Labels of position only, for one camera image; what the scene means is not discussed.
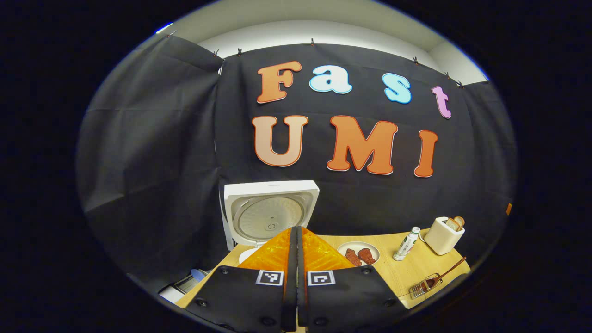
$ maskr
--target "white bottle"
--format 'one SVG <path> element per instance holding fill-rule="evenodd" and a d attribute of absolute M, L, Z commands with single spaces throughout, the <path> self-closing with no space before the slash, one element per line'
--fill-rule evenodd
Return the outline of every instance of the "white bottle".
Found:
<path fill-rule="evenodd" d="M 395 254 L 392 256 L 393 259 L 396 261 L 405 259 L 405 256 L 409 253 L 409 251 L 411 251 L 413 245 L 415 245 L 415 242 L 417 242 L 417 237 L 419 236 L 420 230 L 421 229 L 416 226 L 411 229 L 411 232 L 405 236 L 405 239 L 403 239 L 403 242 L 401 243 L 401 246 L 399 246 L 397 252 L 395 252 Z"/>

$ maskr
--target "peach letter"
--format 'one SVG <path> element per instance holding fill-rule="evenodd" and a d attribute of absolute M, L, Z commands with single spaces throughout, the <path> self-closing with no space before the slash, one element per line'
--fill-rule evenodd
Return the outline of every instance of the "peach letter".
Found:
<path fill-rule="evenodd" d="M 349 170 L 348 150 L 353 166 L 360 171 L 372 156 L 368 172 L 378 175 L 392 174 L 392 140 L 397 132 L 397 125 L 389 121 L 379 121 L 374 125 L 367 139 L 354 117 L 334 116 L 331 124 L 335 126 L 335 151 L 327 168 L 334 171 Z"/>
<path fill-rule="evenodd" d="M 294 82 L 294 76 L 290 70 L 299 72 L 301 69 L 300 62 L 290 61 L 258 70 L 257 73 L 261 74 L 261 95 L 257 97 L 257 102 L 263 104 L 286 97 L 288 94 L 279 88 L 279 84 L 283 83 L 284 87 L 289 88 Z"/>
<path fill-rule="evenodd" d="M 438 141 L 438 135 L 431 131 L 419 131 L 422 139 L 422 154 L 419 156 L 419 164 L 413 173 L 418 177 L 429 177 L 434 173 L 432 161 L 434 159 L 434 146 Z"/>
<path fill-rule="evenodd" d="M 253 118 L 255 126 L 255 154 L 265 164 L 275 167 L 287 167 L 298 161 L 302 152 L 302 131 L 308 124 L 308 117 L 288 116 L 284 123 L 288 125 L 288 150 L 283 154 L 274 152 L 271 147 L 273 127 L 278 123 L 276 117 L 262 116 Z"/>

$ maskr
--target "meat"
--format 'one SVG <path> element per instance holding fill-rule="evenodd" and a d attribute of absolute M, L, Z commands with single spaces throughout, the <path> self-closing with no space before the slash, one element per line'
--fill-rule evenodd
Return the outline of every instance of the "meat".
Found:
<path fill-rule="evenodd" d="M 359 267 L 362 265 L 362 262 L 360 261 L 360 259 L 358 258 L 358 256 L 356 255 L 356 251 L 352 250 L 352 249 L 347 249 L 345 251 L 345 257 L 352 263 L 354 264 L 356 267 Z"/>
<path fill-rule="evenodd" d="M 370 252 L 369 248 L 363 248 L 358 251 L 358 257 L 368 265 L 372 265 L 376 262 L 376 260 L 372 258 L 372 253 Z"/>

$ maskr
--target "white ceiling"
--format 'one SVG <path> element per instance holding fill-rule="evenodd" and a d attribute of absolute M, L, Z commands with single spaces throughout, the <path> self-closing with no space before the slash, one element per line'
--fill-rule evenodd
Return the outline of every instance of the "white ceiling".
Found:
<path fill-rule="evenodd" d="M 178 37 L 197 44 L 251 25 L 286 20 L 357 25 L 425 51 L 445 41 L 418 21 L 372 0 L 220 0 L 182 17 L 173 26 Z"/>

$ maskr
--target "blue letter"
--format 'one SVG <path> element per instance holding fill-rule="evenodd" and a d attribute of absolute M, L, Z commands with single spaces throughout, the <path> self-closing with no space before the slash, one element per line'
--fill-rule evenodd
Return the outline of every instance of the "blue letter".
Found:
<path fill-rule="evenodd" d="M 313 74 L 316 76 L 308 83 L 312 90 L 320 92 L 333 90 L 338 94 L 347 94 L 352 90 L 352 85 L 348 83 L 348 72 L 339 66 L 319 66 L 313 69 Z"/>
<path fill-rule="evenodd" d="M 397 74 L 386 73 L 382 76 L 382 81 L 388 87 L 384 89 L 384 94 L 389 100 L 401 104 L 407 104 L 411 101 L 411 92 L 409 91 L 411 85 L 406 78 Z"/>

